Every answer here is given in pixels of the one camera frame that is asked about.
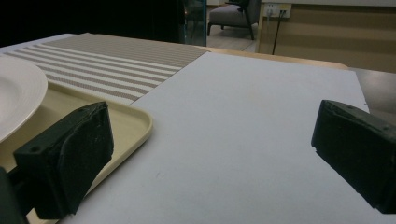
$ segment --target beige tray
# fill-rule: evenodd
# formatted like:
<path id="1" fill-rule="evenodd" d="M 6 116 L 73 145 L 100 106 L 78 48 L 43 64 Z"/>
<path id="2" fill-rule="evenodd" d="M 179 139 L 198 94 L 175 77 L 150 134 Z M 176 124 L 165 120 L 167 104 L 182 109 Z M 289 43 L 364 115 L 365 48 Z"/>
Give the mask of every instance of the beige tray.
<path id="1" fill-rule="evenodd" d="M 12 155 L 15 149 L 76 108 L 101 101 L 104 100 L 49 83 L 46 96 L 33 116 L 8 139 L 0 143 L 0 166 L 10 171 L 16 166 Z M 142 145 L 152 131 L 152 118 L 147 112 L 110 101 L 107 101 L 107 104 L 113 131 L 114 152 L 111 161 L 93 181 L 90 191 Z M 31 224 L 56 222 L 56 220 L 40 220 L 34 211 L 28 215 L 28 219 Z"/>

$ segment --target wall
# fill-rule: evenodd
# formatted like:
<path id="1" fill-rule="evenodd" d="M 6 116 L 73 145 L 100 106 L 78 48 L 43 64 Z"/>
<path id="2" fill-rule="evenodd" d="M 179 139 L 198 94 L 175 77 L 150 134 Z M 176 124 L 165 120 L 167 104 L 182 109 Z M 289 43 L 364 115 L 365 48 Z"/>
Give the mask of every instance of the wall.
<path id="1" fill-rule="evenodd" d="M 13 0 L 0 13 L 0 47 L 61 34 L 181 42 L 182 0 Z"/>
<path id="2" fill-rule="evenodd" d="M 396 7 L 395 0 L 262 0 L 262 2 L 306 5 Z"/>
<path id="3" fill-rule="evenodd" d="M 263 18 L 258 52 L 272 53 L 276 27 Z M 396 7 L 292 5 L 275 55 L 396 73 Z"/>

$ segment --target striped placemat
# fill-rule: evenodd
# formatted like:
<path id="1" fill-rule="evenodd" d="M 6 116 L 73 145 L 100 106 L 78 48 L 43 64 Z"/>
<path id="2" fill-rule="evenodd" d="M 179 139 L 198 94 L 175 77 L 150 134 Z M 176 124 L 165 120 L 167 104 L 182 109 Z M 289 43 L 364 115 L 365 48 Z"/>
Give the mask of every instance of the striped placemat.
<path id="1" fill-rule="evenodd" d="M 83 34 L 6 52 L 49 82 L 130 105 L 206 51 L 189 45 Z"/>

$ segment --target floor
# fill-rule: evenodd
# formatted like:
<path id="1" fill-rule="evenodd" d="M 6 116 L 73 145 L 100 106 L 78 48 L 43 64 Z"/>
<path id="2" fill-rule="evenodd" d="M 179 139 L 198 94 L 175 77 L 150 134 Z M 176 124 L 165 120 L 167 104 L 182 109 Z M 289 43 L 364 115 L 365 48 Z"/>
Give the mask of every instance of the floor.
<path id="1" fill-rule="evenodd" d="M 206 10 L 207 14 L 213 8 L 209 7 Z M 257 24 L 253 25 L 255 36 L 257 36 L 257 30 Z M 250 39 L 248 29 L 224 27 L 224 30 L 221 30 L 219 26 L 213 25 L 210 36 L 206 39 L 206 45 L 210 48 L 255 52 L 256 40 Z M 391 83 L 396 83 L 396 74 L 353 67 L 349 67 L 349 70 L 357 74 L 363 88 L 363 94 L 366 95 L 366 101 L 371 107 L 371 113 L 396 126 L 396 89 L 391 85 Z M 383 102 L 384 104 L 376 105 L 376 102 Z"/>
<path id="2" fill-rule="evenodd" d="M 215 7 L 206 9 L 207 15 L 210 10 Z M 257 23 L 253 25 L 253 34 L 257 36 Z M 224 27 L 213 25 L 210 30 L 210 36 L 206 38 L 206 46 L 217 49 L 235 49 L 241 51 L 254 52 L 256 48 L 256 40 L 251 40 L 248 29 Z"/>

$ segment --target chair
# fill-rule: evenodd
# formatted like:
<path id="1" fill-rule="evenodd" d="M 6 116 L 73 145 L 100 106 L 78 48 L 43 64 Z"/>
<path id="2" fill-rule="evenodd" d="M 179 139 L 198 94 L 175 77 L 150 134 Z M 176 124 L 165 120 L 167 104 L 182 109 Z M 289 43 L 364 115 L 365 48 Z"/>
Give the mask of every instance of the chair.
<path id="1" fill-rule="evenodd" d="M 228 2 L 227 7 L 218 7 L 210 11 L 207 35 L 210 35 L 212 25 L 248 28 L 251 39 L 254 40 L 252 24 L 259 22 L 261 0 L 242 0 Z"/>

